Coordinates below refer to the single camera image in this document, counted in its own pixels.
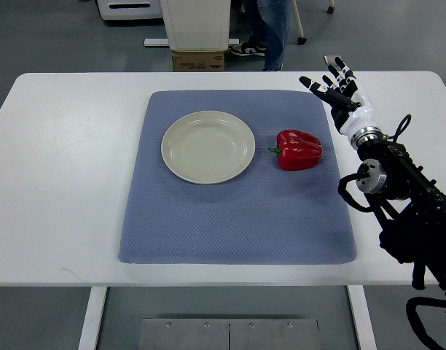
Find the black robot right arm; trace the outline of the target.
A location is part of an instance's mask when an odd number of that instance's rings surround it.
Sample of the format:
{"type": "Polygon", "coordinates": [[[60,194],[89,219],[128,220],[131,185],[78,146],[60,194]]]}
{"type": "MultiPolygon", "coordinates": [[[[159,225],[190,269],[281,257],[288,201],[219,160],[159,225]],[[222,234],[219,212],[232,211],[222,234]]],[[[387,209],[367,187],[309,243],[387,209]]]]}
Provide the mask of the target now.
{"type": "MultiPolygon", "coordinates": [[[[383,135],[377,126],[353,128],[351,145],[361,165],[339,181],[338,192],[351,207],[375,215],[382,228],[380,247],[399,263],[413,265],[414,289],[425,288],[424,276],[430,271],[446,296],[446,195],[397,141],[410,121],[407,115],[393,136],[383,135]]],[[[408,321],[421,343],[440,349],[420,320],[419,306],[446,310],[446,298],[413,297],[406,304],[408,321]]]]}

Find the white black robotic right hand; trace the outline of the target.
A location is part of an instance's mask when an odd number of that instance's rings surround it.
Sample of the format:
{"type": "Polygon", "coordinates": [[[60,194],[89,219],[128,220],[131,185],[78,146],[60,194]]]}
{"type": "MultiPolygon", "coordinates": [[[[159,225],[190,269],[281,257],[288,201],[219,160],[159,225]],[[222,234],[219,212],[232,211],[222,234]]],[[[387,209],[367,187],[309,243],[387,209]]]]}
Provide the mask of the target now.
{"type": "Polygon", "coordinates": [[[353,71],[340,57],[327,66],[334,79],[324,75],[322,84],[306,76],[300,77],[311,93],[331,106],[331,116],[337,131],[348,137],[353,148],[358,148],[366,135],[377,136],[379,127],[373,120],[374,107],[371,99],[353,71]]]}

